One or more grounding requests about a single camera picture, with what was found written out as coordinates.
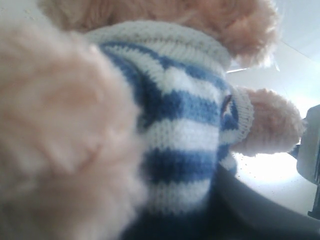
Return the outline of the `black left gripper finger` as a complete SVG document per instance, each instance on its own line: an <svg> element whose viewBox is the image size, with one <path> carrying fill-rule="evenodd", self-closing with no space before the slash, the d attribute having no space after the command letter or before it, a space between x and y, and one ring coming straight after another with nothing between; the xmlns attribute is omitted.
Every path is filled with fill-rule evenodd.
<svg viewBox="0 0 320 240"><path fill-rule="evenodd" d="M318 240L320 222L259 195L218 166L210 191L186 212L150 212L123 240Z"/></svg>

